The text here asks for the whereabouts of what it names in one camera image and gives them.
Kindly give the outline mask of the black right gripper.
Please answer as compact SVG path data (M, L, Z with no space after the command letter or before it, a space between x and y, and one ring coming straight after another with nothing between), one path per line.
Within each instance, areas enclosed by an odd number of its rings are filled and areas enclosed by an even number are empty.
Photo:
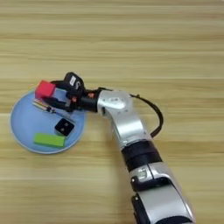
M63 80L53 80L52 84L56 88L65 87L65 82ZM62 109L66 112L71 112L72 110L86 110L96 113L97 102L101 91L100 88L89 90L80 87L76 91L67 92L66 97L71 101L70 105L67 105L65 101L60 101L55 97L44 97L43 101L53 108Z

